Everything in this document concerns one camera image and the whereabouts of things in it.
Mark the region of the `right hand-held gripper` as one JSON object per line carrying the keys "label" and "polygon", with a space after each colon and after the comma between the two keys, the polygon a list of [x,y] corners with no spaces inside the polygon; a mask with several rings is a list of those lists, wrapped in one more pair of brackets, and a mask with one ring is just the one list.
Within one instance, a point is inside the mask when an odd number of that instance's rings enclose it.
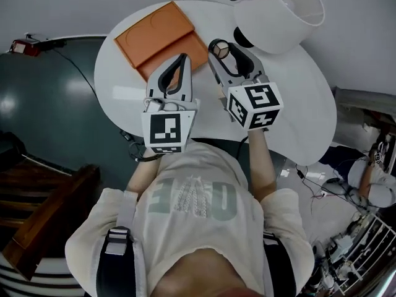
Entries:
{"label": "right hand-held gripper", "polygon": [[219,58],[208,53],[224,110],[245,131],[270,127],[284,108],[276,83],[269,81],[259,58],[246,48],[230,43],[229,51],[238,74],[232,74]]}

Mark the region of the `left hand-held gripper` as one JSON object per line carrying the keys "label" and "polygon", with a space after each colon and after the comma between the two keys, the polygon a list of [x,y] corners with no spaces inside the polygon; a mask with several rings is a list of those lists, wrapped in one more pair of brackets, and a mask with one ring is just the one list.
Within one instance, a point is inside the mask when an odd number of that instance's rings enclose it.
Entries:
{"label": "left hand-held gripper", "polygon": [[158,66],[148,78],[146,96],[141,114],[145,146],[156,154],[184,152],[199,107],[192,101],[190,57],[181,53]]}

